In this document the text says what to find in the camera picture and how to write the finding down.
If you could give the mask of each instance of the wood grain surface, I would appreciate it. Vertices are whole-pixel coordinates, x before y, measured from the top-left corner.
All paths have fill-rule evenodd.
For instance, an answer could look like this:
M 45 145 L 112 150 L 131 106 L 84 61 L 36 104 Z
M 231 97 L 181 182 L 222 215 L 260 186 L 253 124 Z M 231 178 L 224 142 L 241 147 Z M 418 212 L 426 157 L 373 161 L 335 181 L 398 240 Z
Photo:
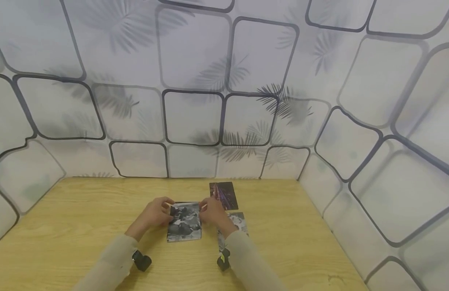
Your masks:
M 200 201 L 212 179 L 67 178 L 0 241 L 0 290 L 70 290 L 101 251 L 154 197 Z M 289 290 L 366 290 L 297 181 L 233 180 L 249 236 Z M 216 229 L 202 239 L 166 242 L 148 232 L 139 249 L 153 264 L 133 267 L 117 290 L 244 290 L 216 265 Z

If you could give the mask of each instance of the hand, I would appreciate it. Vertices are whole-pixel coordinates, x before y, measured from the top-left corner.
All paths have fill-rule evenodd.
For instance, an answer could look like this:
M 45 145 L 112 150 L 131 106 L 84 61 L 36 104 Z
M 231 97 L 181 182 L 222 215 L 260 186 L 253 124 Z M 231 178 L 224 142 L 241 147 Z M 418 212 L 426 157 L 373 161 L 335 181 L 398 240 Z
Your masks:
M 174 203 L 173 199 L 168 197 L 158 197 L 153 199 L 147 206 L 145 206 L 144 210 L 124 234 L 140 241 L 145 232 L 151 227 L 168 224 L 173 220 L 173 217 L 169 215 L 169 205 Z
M 208 197 L 198 203 L 198 206 L 200 208 L 200 220 L 216 226 L 225 239 L 231 233 L 238 230 L 233 221 L 228 217 L 220 201 L 213 197 Z

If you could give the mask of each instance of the photograph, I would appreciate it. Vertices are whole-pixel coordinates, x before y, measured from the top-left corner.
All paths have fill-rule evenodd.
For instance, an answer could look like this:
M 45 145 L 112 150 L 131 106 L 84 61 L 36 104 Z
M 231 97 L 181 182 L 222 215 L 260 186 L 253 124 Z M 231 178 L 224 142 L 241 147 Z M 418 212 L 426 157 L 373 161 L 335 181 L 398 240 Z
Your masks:
M 172 205 L 170 215 L 173 220 L 167 227 L 167 242 L 202 238 L 202 226 L 198 213 L 198 202 L 182 202 Z
M 236 194 L 233 182 L 210 183 L 210 197 L 214 197 L 223 205 L 224 210 L 237 210 Z
M 245 232 L 247 234 L 247 236 L 249 235 L 249 233 L 247 232 L 247 224 L 246 224 L 246 220 L 244 218 L 243 212 L 228 213 L 228 217 L 231 218 L 231 220 L 233 221 L 234 225 L 236 226 L 236 228 L 238 230 L 240 230 L 241 232 Z M 225 248 L 224 244 L 225 244 L 225 238 L 223 237 L 221 232 L 218 230 L 218 248 L 220 250 L 220 253 Z

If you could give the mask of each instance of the sweater sleeve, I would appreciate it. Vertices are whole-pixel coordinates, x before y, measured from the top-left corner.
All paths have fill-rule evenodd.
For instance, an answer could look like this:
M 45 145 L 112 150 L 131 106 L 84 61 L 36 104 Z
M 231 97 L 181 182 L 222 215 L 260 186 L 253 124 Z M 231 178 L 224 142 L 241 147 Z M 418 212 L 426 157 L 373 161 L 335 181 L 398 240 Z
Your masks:
M 231 233 L 225 240 L 230 251 L 229 262 L 235 275 L 247 291 L 285 291 L 276 273 L 258 254 L 255 245 L 244 232 Z
M 114 291 L 129 275 L 133 263 L 132 254 L 137 245 L 137 241 L 130 236 L 117 236 L 72 291 Z

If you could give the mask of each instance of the wrist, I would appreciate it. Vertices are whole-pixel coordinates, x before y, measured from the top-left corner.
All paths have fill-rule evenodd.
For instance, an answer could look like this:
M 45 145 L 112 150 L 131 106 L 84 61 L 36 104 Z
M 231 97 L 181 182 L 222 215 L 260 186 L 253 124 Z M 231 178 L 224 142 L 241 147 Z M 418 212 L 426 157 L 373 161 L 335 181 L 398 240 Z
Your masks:
M 231 233 L 239 230 L 228 216 L 223 217 L 221 220 L 219 220 L 216 226 L 223 234 L 224 239 L 227 239 Z
M 134 221 L 124 233 L 127 236 L 134 238 L 136 241 L 140 241 L 142 236 L 150 229 L 149 224 Z

